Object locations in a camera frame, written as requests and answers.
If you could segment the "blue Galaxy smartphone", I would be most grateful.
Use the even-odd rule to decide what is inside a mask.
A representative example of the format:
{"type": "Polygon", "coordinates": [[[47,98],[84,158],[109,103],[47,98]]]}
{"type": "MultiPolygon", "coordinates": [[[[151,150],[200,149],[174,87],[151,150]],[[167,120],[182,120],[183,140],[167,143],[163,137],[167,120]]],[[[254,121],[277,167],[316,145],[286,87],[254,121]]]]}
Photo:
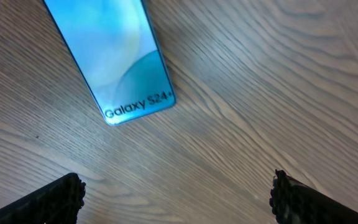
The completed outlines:
{"type": "Polygon", "coordinates": [[[104,120],[118,125],[177,99],[143,0],[44,0],[104,120]]]}

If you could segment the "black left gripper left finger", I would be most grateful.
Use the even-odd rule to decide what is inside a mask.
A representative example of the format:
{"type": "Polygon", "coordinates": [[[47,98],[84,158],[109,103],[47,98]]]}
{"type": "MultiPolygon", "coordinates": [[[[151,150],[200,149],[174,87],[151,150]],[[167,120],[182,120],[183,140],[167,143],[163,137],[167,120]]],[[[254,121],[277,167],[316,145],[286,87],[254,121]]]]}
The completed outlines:
{"type": "Polygon", "coordinates": [[[0,224],[76,224],[86,184],[69,173],[0,208],[0,224]]]}

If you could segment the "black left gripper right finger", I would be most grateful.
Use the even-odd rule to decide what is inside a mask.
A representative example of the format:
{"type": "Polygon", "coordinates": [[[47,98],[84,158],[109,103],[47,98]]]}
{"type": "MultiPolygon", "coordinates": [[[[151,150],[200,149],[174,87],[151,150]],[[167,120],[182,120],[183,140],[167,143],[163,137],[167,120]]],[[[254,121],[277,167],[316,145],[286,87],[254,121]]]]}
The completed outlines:
{"type": "Polygon", "coordinates": [[[358,224],[358,212],[276,170],[269,205],[279,224],[358,224]]]}

